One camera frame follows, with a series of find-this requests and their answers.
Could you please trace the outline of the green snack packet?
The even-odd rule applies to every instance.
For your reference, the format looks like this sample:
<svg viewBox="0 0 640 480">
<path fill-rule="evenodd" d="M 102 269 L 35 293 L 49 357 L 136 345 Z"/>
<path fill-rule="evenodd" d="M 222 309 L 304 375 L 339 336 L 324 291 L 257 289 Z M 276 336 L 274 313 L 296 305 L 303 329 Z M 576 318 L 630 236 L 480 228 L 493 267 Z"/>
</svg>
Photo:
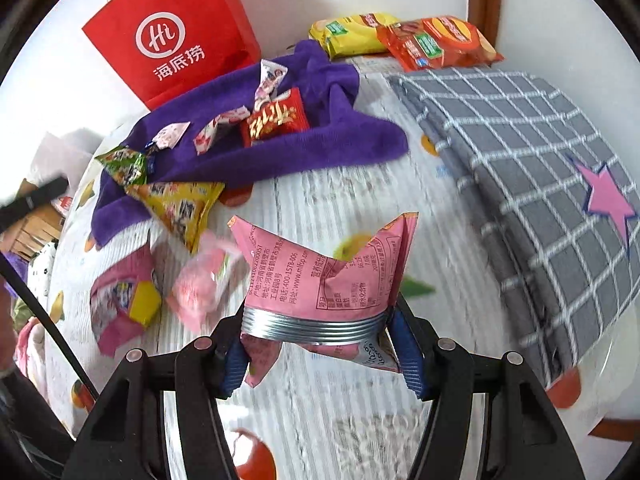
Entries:
<svg viewBox="0 0 640 480">
<path fill-rule="evenodd" d="M 120 186 L 142 185 L 148 178 L 148 158 L 145 154 L 118 146 L 96 156 L 107 174 Z"/>
</svg>

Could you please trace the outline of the blue snack packet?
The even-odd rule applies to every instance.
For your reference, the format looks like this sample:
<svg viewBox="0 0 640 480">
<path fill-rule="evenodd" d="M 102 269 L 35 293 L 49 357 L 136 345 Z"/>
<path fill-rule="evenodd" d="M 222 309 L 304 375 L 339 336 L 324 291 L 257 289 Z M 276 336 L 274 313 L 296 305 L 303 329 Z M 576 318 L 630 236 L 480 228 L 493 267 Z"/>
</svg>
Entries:
<svg viewBox="0 0 640 480">
<path fill-rule="evenodd" d="M 153 141 L 150 141 L 144 147 L 144 154 L 145 154 L 145 160 L 146 160 L 146 175 L 148 177 L 151 177 L 152 174 L 154 174 L 155 157 L 157 152 L 158 152 L 157 145 Z"/>
</svg>

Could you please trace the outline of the light pink snack packet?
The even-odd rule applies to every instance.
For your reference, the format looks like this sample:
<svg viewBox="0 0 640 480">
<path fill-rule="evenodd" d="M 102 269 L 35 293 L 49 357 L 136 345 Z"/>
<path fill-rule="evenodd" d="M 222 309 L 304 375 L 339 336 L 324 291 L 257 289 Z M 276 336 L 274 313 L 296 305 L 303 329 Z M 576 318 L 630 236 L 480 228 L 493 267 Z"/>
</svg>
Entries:
<svg viewBox="0 0 640 480">
<path fill-rule="evenodd" d="M 219 312 L 221 298 L 243 255 L 232 240 L 206 229 L 196 254 L 184 265 L 165 302 L 180 323 L 198 333 Z"/>
</svg>

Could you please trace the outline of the yellow triangular snack packet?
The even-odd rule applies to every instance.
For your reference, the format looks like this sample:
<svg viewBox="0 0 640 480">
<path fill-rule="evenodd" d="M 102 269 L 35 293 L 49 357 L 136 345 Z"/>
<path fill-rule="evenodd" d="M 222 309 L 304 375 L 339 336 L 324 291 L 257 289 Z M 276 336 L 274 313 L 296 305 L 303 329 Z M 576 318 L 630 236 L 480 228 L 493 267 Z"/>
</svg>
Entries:
<svg viewBox="0 0 640 480">
<path fill-rule="evenodd" d="M 153 182 L 125 188 L 125 192 L 160 220 L 190 254 L 198 250 L 209 211 L 223 190 L 221 182 Z"/>
</svg>

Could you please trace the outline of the small white pink packet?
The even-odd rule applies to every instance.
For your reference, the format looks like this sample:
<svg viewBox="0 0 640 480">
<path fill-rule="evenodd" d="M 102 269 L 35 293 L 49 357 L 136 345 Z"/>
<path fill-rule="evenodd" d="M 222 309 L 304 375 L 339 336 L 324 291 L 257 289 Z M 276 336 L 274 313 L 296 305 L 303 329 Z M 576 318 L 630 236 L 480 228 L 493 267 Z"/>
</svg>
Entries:
<svg viewBox="0 0 640 480">
<path fill-rule="evenodd" d="M 171 150 L 181 140 L 183 135 L 188 130 L 190 122 L 174 122 L 160 129 L 160 131 L 153 136 L 151 141 L 152 145 L 158 150 Z"/>
</svg>

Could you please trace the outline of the pink snack bag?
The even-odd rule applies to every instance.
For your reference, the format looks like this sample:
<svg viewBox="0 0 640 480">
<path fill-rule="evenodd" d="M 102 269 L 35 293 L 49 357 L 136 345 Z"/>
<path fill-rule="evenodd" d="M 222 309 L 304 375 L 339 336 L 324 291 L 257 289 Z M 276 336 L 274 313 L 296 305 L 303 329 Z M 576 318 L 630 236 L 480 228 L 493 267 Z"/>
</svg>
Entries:
<svg viewBox="0 0 640 480">
<path fill-rule="evenodd" d="M 419 216 L 405 212 L 347 261 L 318 254 L 234 216 L 228 226 L 250 266 L 241 342 L 250 357 L 245 381 L 259 385 L 283 344 L 398 372 L 386 337 Z"/>
</svg>

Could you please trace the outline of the small red snack packet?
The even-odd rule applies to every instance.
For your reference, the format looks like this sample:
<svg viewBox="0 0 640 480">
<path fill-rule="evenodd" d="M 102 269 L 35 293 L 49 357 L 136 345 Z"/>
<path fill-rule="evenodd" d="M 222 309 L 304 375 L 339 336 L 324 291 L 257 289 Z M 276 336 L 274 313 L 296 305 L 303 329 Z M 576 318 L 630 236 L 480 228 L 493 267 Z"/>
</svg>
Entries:
<svg viewBox="0 0 640 480">
<path fill-rule="evenodd" d="M 299 88 L 294 87 L 251 114 L 240 125 L 244 148 L 310 128 Z"/>
</svg>

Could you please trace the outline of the pink white slim snack packet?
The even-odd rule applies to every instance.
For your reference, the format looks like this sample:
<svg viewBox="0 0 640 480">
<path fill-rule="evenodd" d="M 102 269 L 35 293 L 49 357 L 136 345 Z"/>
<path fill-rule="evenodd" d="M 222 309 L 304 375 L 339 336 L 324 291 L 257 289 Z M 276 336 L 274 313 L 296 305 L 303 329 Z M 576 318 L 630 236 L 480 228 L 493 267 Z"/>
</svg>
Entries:
<svg viewBox="0 0 640 480">
<path fill-rule="evenodd" d="M 254 94 L 255 113 L 276 98 L 280 84 L 287 73 L 288 68 L 284 65 L 264 58 L 260 61 L 260 81 Z"/>
</svg>

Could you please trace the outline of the cluttered wooden side table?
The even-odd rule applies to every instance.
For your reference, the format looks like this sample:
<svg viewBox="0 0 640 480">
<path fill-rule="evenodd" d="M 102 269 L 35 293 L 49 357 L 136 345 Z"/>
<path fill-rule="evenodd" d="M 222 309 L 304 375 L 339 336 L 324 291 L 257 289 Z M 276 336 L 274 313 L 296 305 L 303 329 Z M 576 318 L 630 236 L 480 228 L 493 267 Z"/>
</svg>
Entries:
<svg viewBox="0 0 640 480">
<path fill-rule="evenodd" d="M 51 204 L 41 206 L 1 235 L 1 251 L 29 262 L 60 239 L 63 224 L 64 217 Z"/>
</svg>

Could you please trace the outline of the white Miniso paper bag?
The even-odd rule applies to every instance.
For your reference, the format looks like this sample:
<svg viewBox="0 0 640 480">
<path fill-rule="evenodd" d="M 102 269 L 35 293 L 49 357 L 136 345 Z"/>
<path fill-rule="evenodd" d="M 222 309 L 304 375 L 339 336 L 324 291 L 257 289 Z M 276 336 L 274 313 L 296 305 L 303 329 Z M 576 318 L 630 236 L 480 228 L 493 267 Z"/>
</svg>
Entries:
<svg viewBox="0 0 640 480">
<path fill-rule="evenodd" d="M 38 146 L 26 180 L 31 184 L 40 185 L 57 176 L 66 177 L 67 190 L 51 202 L 63 218 L 70 213 L 70 206 L 81 177 L 102 140 L 102 136 L 87 129 L 80 129 L 62 138 L 47 133 Z"/>
</svg>

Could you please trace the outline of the pink yellow snack packet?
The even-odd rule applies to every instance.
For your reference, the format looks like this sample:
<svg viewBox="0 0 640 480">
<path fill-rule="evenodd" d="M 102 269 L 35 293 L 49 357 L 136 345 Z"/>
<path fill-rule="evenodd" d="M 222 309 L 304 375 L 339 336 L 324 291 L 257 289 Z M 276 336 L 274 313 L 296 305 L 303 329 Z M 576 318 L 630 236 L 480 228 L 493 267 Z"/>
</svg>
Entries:
<svg viewBox="0 0 640 480">
<path fill-rule="evenodd" d="M 91 329 L 100 353 L 116 350 L 140 337 L 163 303 L 149 242 L 114 263 L 90 289 Z"/>
</svg>

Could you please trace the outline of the small red white packet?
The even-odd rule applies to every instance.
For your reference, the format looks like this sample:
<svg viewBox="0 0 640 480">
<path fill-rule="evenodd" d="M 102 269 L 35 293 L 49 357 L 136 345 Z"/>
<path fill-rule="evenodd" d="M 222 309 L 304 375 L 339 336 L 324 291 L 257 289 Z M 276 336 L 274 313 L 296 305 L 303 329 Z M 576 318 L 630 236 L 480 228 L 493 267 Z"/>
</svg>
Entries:
<svg viewBox="0 0 640 480">
<path fill-rule="evenodd" d="M 204 155 L 230 128 L 249 117 L 250 111 L 245 106 L 218 114 L 195 136 L 193 144 L 196 154 Z"/>
</svg>

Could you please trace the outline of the grey checked cushion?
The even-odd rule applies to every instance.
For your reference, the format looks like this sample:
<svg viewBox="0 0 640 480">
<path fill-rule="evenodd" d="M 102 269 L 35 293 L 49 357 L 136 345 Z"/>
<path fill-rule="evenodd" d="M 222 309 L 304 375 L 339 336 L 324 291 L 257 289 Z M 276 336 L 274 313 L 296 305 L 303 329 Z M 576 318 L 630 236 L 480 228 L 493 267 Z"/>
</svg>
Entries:
<svg viewBox="0 0 640 480">
<path fill-rule="evenodd" d="M 639 292 L 639 194 L 560 89 L 519 70 L 388 80 L 454 178 L 525 359 L 545 386 Z"/>
</svg>

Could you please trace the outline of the fruit pattern tablecloth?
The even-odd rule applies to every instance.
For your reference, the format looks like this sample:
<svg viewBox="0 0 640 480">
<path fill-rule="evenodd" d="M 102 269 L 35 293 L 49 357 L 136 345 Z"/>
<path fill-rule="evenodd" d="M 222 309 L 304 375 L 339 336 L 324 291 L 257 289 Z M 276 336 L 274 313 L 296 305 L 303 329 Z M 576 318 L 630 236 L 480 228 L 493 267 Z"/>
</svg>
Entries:
<svg viewBox="0 0 640 480">
<path fill-rule="evenodd" d="M 579 479 L 547 389 L 639 286 L 638 196 L 590 120 L 497 67 L 360 74 L 309 42 L 259 118 L 144 185 L 103 162 L 51 290 L 96 401 L 67 479 Z"/>
</svg>

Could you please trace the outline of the red paper bag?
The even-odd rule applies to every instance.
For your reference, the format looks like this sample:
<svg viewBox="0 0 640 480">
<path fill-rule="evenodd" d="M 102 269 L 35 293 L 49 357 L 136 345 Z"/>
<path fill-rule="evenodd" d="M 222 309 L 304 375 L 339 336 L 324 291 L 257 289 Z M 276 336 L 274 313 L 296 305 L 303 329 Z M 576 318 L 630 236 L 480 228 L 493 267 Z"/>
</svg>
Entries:
<svg viewBox="0 0 640 480">
<path fill-rule="evenodd" d="M 262 57 L 241 0 L 110 0 L 82 30 L 149 110 Z"/>
</svg>

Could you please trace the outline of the yellow chips bag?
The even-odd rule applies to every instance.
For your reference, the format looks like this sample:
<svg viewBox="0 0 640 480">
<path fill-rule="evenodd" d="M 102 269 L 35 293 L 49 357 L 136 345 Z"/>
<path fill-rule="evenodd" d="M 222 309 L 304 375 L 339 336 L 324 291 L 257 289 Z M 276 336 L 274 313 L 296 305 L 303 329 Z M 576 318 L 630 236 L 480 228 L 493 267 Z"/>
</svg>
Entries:
<svg viewBox="0 0 640 480">
<path fill-rule="evenodd" d="M 381 54 L 387 48 L 378 40 L 376 29 L 396 22 L 396 16 L 383 12 L 329 18 L 314 22 L 308 38 L 316 40 L 331 60 Z"/>
</svg>

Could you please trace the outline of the red chips bag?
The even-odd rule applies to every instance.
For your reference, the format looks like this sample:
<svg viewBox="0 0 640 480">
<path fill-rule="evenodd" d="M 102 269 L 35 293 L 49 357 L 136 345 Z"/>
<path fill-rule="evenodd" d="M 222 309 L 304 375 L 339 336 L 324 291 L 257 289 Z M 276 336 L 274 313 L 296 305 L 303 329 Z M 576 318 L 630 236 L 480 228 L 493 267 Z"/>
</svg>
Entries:
<svg viewBox="0 0 640 480">
<path fill-rule="evenodd" d="M 475 25 L 451 15 L 378 26 L 376 36 L 405 72 L 491 65 L 504 60 Z"/>
</svg>

